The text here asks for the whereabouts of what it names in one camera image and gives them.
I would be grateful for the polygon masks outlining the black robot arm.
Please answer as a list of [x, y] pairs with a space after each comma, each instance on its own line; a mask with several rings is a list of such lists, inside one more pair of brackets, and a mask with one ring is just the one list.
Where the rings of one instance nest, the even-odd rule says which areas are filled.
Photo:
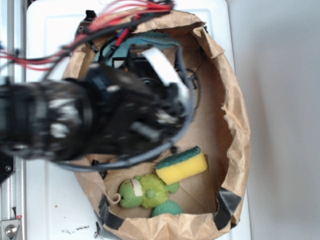
[[181, 47], [170, 63], [152, 45], [131, 45], [121, 66], [95, 62], [82, 79], [3, 84], [0, 150], [28, 160], [143, 162], [181, 138], [192, 105]]

